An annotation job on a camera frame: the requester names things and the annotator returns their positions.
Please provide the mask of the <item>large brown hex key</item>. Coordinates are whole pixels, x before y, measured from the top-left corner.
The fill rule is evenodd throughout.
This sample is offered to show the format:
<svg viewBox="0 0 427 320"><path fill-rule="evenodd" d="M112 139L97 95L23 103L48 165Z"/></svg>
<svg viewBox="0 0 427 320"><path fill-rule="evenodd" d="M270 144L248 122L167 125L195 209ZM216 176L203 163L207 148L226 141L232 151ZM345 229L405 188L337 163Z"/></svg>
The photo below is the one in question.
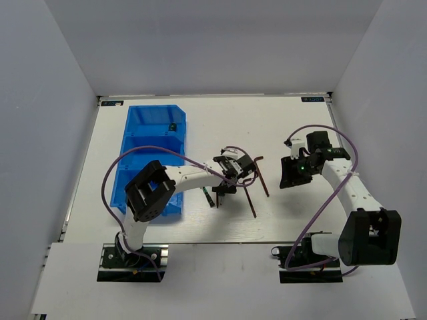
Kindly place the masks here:
<svg viewBox="0 0 427 320"><path fill-rule="evenodd" d="M263 177L263 175L262 175L262 172L261 172L260 166L258 165L258 162L259 162L259 161L261 161L261 160L263 160L263 159L264 159L264 157L263 157L263 156L258 156L258 157L255 157L255 158L253 159L253 162L254 162L254 165L256 166L256 170L257 170L257 173L258 173L258 177L259 177L260 182L261 182L261 184L262 184L262 187L263 187L264 193L266 194L266 197L269 197L269 196L270 196L270 192L268 191L268 188L267 188L266 182L265 182L265 180L264 180L264 177Z"/></svg>

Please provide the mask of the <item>green stubby screwdriver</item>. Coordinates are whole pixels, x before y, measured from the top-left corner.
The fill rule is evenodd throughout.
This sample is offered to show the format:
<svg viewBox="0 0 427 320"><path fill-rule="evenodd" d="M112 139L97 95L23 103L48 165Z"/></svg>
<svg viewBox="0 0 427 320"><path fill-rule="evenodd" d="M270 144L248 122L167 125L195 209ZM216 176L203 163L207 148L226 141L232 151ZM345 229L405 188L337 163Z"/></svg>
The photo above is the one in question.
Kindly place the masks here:
<svg viewBox="0 0 427 320"><path fill-rule="evenodd" d="M218 195L220 196L220 205L222 205L223 202L224 202L224 194L223 193L218 193Z"/></svg>

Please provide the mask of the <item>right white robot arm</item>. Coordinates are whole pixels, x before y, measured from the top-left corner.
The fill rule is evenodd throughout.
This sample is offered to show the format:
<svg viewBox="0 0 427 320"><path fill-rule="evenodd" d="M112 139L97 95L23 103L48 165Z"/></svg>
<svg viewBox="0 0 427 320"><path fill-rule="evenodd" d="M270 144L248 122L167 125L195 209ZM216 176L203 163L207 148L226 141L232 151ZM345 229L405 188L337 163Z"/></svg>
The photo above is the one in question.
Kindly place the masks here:
<svg viewBox="0 0 427 320"><path fill-rule="evenodd" d="M356 171L358 153L333 147L327 130L320 126L305 141L289 136L284 142L291 153L281 160L280 189L308 184L314 175L321 175L333 189L291 247L284 268L299 271L337 259L353 267L393 265L402 218L375 200ZM310 227L333 199L340 201L347 217L341 233L311 233Z"/></svg>

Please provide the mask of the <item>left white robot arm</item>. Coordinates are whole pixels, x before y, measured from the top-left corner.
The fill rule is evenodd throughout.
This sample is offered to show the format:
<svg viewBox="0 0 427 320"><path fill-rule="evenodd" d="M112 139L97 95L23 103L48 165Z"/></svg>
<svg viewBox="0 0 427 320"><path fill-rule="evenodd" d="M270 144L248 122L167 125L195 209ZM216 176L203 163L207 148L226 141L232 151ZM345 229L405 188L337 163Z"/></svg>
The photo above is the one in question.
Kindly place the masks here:
<svg viewBox="0 0 427 320"><path fill-rule="evenodd" d="M202 187L211 187L219 196L234 194L255 173L256 165L248 155L238 159L220 155L182 166L149 162L125 187L127 211L117 240L121 245L118 258L127 266L139 262L149 222L163 213L174 195Z"/></svg>

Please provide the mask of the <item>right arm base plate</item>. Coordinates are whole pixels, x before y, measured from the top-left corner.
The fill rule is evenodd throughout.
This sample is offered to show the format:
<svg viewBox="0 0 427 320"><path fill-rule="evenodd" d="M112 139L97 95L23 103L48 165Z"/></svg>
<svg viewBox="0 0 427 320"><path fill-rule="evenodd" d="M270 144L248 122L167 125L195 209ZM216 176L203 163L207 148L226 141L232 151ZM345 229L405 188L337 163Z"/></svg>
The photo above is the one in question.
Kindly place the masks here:
<svg viewBox="0 0 427 320"><path fill-rule="evenodd" d="M271 249L272 258L278 261L281 284L342 283L343 276L338 260L324 263L324 255L309 253L301 245L296 250L286 269L285 263L292 249L291 245L275 246Z"/></svg>

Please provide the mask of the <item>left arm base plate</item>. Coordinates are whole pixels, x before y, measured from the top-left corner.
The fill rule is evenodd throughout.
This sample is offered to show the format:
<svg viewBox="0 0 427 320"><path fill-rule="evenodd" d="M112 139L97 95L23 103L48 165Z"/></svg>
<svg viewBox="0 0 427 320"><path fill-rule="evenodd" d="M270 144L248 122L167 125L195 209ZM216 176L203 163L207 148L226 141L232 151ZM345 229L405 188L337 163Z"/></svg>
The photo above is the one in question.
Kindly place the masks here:
<svg viewBox="0 0 427 320"><path fill-rule="evenodd" d="M146 245L142 252L150 256L159 272L147 258L131 253L122 259L115 245L104 244L97 272L97 282L160 283L167 268L169 246Z"/></svg>

